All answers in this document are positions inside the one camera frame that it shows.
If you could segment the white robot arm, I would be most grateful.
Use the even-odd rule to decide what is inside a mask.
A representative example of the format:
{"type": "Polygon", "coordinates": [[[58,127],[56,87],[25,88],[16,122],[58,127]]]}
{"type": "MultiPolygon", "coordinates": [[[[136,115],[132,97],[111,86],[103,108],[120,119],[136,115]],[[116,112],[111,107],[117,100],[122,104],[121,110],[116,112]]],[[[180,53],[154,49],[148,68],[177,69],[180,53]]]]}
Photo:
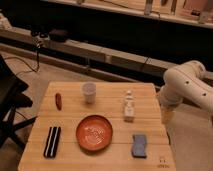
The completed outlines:
{"type": "Polygon", "coordinates": [[[173,117],[173,110],[186,98],[213,118],[213,87],[203,81],[205,66],[196,60],[185,62],[164,72],[164,85],[157,93],[162,123],[173,117]]]}

